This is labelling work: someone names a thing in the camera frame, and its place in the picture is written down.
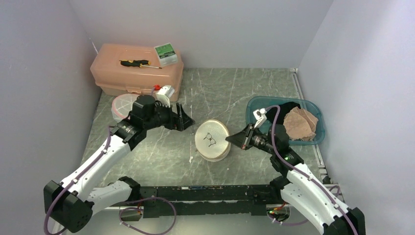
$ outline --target white panel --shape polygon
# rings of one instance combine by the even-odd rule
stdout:
[[[335,1],[299,67],[328,173],[367,234],[415,231],[414,12],[413,0]]]
[[[333,0],[71,0],[92,41],[180,50],[186,67],[297,68]]]
[[[85,150],[101,93],[95,56],[68,1],[0,2],[2,234],[44,234],[43,187]]]

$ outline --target white clip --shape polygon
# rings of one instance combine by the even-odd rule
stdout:
[[[156,98],[166,107],[170,107],[170,97],[174,93],[174,88],[170,85],[163,86],[159,91],[156,93]]]
[[[259,128],[264,122],[267,120],[267,116],[265,115],[267,111],[265,109],[257,109],[253,111],[254,117],[256,119],[256,123],[254,129]]]

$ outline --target eyeglasses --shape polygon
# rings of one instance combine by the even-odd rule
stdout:
[[[204,140],[208,139],[211,147],[212,145],[216,144],[216,140],[212,137],[212,135],[208,132],[207,135],[203,138]]]

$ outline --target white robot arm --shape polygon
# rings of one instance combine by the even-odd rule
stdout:
[[[45,186],[45,233],[50,234],[47,230],[49,217],[75,233],[100,210],[137,198],[140,185],[128,177],[104,188],[93,190],[93,187],[119,159],[146,138],[147,130],[164,126],[169,130],[183,131],[195,123],[181,104],[177,103],[176,109],[177,113],[169,103],[156,101],[151,95],[139,96],[129,116],[111,129],[107,140],[84,164],[59,184],[50,181]]]
[[[277,108],[273,125],[267,134],[258,128],[266,121],[266,113]],[[248,150],[256,147],[270,153],[274,169],[282,176],[270,182],[278,199],[294,206],[322,235],[364,235],[365,219],[358,209],[351,209],[316,179],[302,158],[289,147],[283,125],[276,125],[278,105],[255,110],[257,122],[249,123],[241,132],[226,138],[230,143]]]

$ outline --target teal plastic bin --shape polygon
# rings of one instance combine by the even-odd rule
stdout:
[[[246,122],[248,123],[256,123],[256,119],[254,117],[253,111],[257,109],[267,108],[271,105],[279,105],[287,102],[296,102],[300,104],[302,109],[306,109],[310,113],[312,113],[316,118],[319,119],[317,122],[316,127],[316,136],[314,137],[313,141],[291,141],[290,145],[313,145],[321,143],[325,137],[325,130],[322,123],[322,113],[320,109],[312,102],[303,99],[291,99],[291,98],[283,98],[283,97],[271,97],[271,96],[256,96],[252,98],[248,102],[248,106],[246,109]],[[259,130],[262,133],[268,133],[270,126],[272,123],[270,121],[266,121],[262,126],[260,126]]]

